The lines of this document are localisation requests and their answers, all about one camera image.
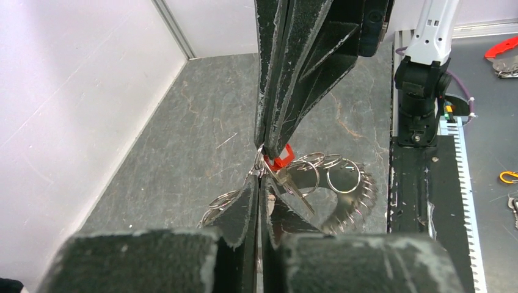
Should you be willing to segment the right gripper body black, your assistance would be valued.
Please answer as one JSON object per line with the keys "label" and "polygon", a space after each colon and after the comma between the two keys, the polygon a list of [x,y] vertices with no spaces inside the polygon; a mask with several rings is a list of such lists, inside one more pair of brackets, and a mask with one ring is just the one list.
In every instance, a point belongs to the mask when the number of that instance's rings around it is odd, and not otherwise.
{"label": "right gripper body black", "polygon": [[359,56],[372,57],[383,41],[393,10],[394,0],[366,0],[359,39]]}

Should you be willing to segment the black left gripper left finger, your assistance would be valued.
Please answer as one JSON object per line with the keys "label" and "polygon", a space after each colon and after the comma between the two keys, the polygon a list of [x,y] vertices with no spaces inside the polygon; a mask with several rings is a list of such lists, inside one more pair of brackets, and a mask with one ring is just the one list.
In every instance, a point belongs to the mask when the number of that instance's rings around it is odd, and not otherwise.
{"label": "black left gripper left finger", "polygon": [[201,229],[75,234],[39,292],[255,292],[258,178]]}

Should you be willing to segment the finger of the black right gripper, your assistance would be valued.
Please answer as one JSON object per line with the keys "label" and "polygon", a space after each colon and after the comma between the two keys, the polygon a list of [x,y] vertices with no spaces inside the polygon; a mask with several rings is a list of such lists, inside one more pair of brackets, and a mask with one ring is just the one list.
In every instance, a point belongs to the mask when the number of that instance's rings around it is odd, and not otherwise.
{"label": "finger of the black right gripper", "polygon": [[289,1],[279,52],[273,131],[281,150],[303,117],[356,64],[360,1]]}
{"label": "finger of the black right gripper", "polygon": [[255,1],[259,52],[258,96],[255,116],[254,142],[265,150],[281,150],[279,137],[274,134],[276,87],[279,82],[279,52],[288,16],[289,1]]}

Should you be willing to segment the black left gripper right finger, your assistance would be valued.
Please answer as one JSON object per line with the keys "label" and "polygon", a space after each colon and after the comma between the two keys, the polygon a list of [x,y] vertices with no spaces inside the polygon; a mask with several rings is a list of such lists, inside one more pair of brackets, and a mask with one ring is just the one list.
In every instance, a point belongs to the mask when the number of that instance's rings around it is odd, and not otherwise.
{"label": "black left gripper right finger", "polygon": [[429,236],[325,235],[260,185],[265,292],[463,292],[448,252]]}

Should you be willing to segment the red tag key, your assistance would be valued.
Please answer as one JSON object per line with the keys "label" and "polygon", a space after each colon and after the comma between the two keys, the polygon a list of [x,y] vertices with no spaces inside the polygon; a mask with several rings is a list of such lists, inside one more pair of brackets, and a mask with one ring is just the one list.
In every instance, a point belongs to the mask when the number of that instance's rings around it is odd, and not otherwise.
{"label": "red tag key", "polygon": [[279,157],[271,159],[267,154],[263,155],[263,163],[268,173],[275,179],[277,184],[295,196],[297,196],[308,209],[308,211],[315,215],[315,210],[311,204],[304,198],[302,192],[299,190],[288,172],[288,165],[295,162],[295,154],[289,144],[286,144]]}

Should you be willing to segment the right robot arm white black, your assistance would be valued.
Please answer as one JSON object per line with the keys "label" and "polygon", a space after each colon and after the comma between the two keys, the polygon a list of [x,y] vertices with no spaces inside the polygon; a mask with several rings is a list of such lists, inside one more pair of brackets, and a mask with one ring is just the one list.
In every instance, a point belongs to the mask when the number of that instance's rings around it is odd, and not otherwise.
{"label": "right robot arm white black", "polygon": [[[260,78],[254,141],[282,157],[302,119],[381,42],[392,1],[256,1]],[[459,3],[426,1],[396,70],[402,97],[399,144],[436,143],[435,103],[450,83],[451,36]]]}

